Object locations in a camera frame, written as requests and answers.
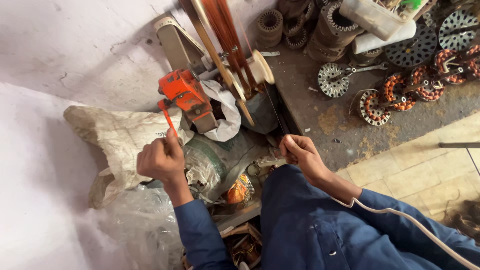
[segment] hand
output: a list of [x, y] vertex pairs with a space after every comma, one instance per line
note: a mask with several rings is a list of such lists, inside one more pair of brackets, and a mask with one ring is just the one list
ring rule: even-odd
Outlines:
[[318, 187], [319, 181], [331, 179], [333, 173], [324, 165], [310, 138], [285, 135], [280, 142], [280, 151], [288, 164], [299, 165], [303, 175], [313, 186]]
[[171, 128], [167, 137], [155, 139], [137, 155], [137, 173], [162, 181], [174, 207], [193, 200], [184, 167], [183, 151]]

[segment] white plastic box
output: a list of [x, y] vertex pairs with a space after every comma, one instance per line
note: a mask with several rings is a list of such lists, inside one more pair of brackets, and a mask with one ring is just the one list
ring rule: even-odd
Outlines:
[[406, 13], [405, 19], [400, 18], [396, 13], [390, 12], [371, 0], [343, 0], [340, 6], [340, 14], [360, 25], [379, 39], [387, 41], [403, 25], [411, 21], [427, 2], [428, 0], [422, 0], [416, 10]]

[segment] tiled floor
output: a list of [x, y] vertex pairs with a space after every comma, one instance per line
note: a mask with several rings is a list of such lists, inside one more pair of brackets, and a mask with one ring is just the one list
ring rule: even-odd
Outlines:
[[442, 221], [444, 211], [480, 197], [480, 148], [439, 142], [480, 141], [480, 112], [337, 172], [352, 183], [404, 201]]

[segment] workbench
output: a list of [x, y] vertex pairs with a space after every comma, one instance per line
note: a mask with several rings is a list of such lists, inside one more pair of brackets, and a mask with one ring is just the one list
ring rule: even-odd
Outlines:
[[[391, 110], [390, 120], [382, 126], [367, 124], [359, 116], [358, 91], [376, 88], [383, 93], [384, 80], [396, 71], [372, 70], [349, 77], [349, 88], [339, 98], [321, 92], [317, 75], [325, 63], [312, 60], [303, 49], [289, 49], [282, 43], [262, 51], [279, 51], [266, 57], [276, 86], [302, 135], [312, 139], [325, 165], [336, 171], [365, 160], [401, 143], [469, 116], [480, 108], [480, 82], [447, 84], [437, 101], [417, 103], [405, 112]], [[345, 55], [336, 63], [347, 66]], [[309, 90], [312, 87], [319, 92]]]

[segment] white wall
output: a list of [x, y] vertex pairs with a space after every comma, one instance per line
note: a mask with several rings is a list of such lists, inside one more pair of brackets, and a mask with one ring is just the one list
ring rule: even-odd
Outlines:
[[130, 269], [88, 209], [90, 185], [107, 164], [64, 121], [69, 105], [80, 104], [0, 84], [3, 270]]
[[[0, 82], [106, 109], [153, 110], [170, 65], [151, 21], [173, 2], [0, 0]], [[229, 5], [252, 36], [255, 18], [274, 2]], [[173, 14], [199, 40], [183, 11]]]

